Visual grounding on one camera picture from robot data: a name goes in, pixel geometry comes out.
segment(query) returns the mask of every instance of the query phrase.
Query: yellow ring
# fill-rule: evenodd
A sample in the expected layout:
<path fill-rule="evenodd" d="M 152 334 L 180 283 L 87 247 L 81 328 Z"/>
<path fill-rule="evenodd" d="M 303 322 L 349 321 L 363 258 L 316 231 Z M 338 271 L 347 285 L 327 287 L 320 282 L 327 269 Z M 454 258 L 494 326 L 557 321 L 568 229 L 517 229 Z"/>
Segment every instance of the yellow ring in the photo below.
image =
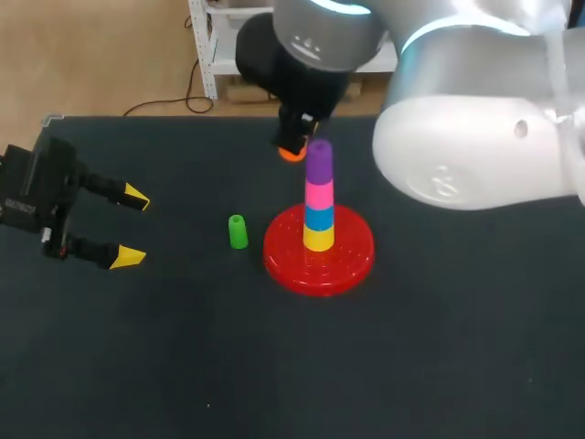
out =
<path fill-rule="evenodd" d="M 326 252 L 335 243 L 335 226 L 325 231 L 314 231 L 303 225 L 303 244 L 313 252 Z"/>

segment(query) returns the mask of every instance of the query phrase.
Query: purple ring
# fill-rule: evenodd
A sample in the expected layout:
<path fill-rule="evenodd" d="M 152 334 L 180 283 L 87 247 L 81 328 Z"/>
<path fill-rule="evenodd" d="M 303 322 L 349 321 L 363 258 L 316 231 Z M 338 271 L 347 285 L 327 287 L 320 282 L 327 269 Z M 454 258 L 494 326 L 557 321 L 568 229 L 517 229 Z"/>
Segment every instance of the purple ring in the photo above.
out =
<path fill-rule="evenodd" d="M 325 139 L 313 140 L 307 147 L 307 181 L 326 185 L 333 180 L 333 148 Z"/>

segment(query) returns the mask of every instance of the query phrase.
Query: green block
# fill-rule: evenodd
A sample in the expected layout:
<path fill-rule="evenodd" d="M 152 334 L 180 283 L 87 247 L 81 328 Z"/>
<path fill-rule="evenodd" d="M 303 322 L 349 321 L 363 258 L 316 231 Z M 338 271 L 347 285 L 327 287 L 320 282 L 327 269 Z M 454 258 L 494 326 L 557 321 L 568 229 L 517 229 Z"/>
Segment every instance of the green block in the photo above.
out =
<path fill-rule="evenodd" d="M 241 215 L 229 217 L 229 245 L 232 249 L 241 250 L 248 247 L 246 221 Z"/>

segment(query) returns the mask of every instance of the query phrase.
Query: black cloth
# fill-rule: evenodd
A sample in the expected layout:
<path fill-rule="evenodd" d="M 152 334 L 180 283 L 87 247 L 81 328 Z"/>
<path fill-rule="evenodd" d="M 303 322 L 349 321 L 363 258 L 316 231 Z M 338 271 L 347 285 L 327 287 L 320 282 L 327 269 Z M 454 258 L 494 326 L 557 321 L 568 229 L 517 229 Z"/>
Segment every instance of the black cloth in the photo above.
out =
<path fill-rule="evenodd" d="M 585 208 L 435 209 L 376 170 L 374 120 L 335 119 L 336 200 L 375 268 L 351 294 L 283 290 L 261 263 L 303 201 L 272 119 L 66 118 L 43 130 L 152 200 L 82 194 L 71 229 L 147 252 L 101 271 L 0 227 L 0 437 L 585 437 Z M 243 215 L 250 247 L 229 247 Z"/>

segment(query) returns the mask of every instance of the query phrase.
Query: wooden floor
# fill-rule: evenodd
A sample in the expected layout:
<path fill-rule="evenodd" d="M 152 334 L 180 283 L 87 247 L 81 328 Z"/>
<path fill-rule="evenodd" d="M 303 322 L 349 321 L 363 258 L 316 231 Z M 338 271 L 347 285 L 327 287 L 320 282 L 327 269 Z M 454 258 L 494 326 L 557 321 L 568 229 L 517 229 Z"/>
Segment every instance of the wooden floor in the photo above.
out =
<path fill-rule="evenodd" d="M 32 147 L 48 113 L 117 115 L 139 102 L 184 96 L 197 56 L 193 33 L 183 28 L 187 16 L 187 0 L 2 0 L 0 152 L 7 144 Z M 377 113 L 387 81 L 374 78 L 339 112 Z M 202 93 L 197 74 L 194 94 Z M 219 101 L 209 115 L 276 110 Z M 177 103 L 136 113 L 146 114 L 190 113 Z"/>

